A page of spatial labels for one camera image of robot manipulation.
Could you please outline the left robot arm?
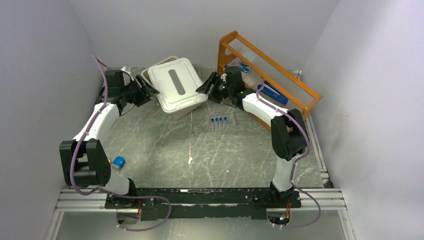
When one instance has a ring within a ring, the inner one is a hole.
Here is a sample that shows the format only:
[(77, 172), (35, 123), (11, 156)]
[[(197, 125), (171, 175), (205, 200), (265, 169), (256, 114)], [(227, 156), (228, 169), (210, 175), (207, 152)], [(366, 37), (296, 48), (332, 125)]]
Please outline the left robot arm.
[(160, 92), (140, 75), (125, 83), (127, 73), (123, 70), (107, 70), (101, 75), (104, 86), (89, 120), (72, 140), (59, 146), (63, 176), (81, 195), (88, 195), (83, 188), (116, 194), (124, 207), (132, 208), (139, 200), (134, 183), (112, 172), (102, 143), (127, 104), (140, 107)]

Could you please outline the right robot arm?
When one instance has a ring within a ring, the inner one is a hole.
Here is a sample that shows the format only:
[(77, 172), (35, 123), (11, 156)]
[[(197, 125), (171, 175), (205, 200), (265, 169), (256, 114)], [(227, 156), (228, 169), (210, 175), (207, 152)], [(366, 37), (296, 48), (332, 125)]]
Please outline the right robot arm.
[(258, 90), (247, 88), (241, 70), (231, 66), (223, 74), (213, 72), (196, 92), (208, 95), (216, 103), (229, 99), (232, 106), (253, 114), (270, 127), (277, 164), (271, 181), (276, 190), (270, 193), (269, 199), (275, 207), (282, 207), (289, 200), (288, 191), (296, 187), (297, 163), (309, 154), (310, 139), (301, 112), (273, 104), (260, 95), (262, 90), (264, 87)]

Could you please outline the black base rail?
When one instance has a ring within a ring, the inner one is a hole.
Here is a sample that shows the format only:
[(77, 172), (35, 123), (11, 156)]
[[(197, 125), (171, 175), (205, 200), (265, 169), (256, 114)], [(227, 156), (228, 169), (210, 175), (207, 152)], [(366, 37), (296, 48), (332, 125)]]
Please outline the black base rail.
[(273, 187), (137, 188), (136, 195), (137, 199), (107, 196), (104, 207), (121, 213), (140, 210), (142, 221), (153, 221), (165, 217), (266, 220), (268, 210), (302, 206), (298, 191), (281, 193)]

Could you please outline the blue white container on shelf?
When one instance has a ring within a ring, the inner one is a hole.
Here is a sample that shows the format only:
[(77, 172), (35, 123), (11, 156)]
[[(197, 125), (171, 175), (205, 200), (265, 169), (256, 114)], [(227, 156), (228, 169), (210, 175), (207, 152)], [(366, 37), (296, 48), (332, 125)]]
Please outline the blue white container on shelf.
[(248, 64), (244, 63), (244, 62), (240, 62), (239, 63), (239, 69), (243, 73), (249, 73), (249, 72), (252, 71), (251, 67)]

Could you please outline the blue stapler on shelf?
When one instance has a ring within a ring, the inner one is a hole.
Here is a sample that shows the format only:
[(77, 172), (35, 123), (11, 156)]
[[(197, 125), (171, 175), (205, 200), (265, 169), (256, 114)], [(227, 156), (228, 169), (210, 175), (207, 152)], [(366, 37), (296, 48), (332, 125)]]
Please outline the blue stapler on shelf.
[(285, 95), (267, 81), (264, 82), (264, 87), (261, 92), (284, 106), (289, 102), (289, 99)]

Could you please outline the clear acrylic tube rack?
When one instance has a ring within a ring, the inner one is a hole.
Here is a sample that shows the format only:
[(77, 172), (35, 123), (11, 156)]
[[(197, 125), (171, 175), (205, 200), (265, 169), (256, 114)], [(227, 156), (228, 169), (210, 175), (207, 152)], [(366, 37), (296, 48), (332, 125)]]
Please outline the clear acrylic tube rack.
[(223, 130), (236, 125), (236, 120), (232, 112), (210, 115), (206, 120), (211, 130)]

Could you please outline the orange wooden shelf rack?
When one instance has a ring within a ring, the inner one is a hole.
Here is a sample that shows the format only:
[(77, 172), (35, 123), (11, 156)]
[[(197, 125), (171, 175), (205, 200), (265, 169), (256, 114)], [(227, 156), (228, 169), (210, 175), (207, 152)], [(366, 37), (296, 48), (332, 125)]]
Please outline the orange wooden shelf rack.
[(285, 69), (237, 31), (232, 31), (219, 40), (217, 72), (223, 74), (226, 67), (239, 67), (240, 64), (247, 65), (249, 69), (241, 73), (246, 88), (256, 91), (264, 83), (274, 95), (281, 94), (287, 98), (287, 103), (267, 95), (264, 89), (260, 92), (261, 97), (280, 108), (299, 110), (305, 122), (323, 97), (301, 81), (300, 71)]

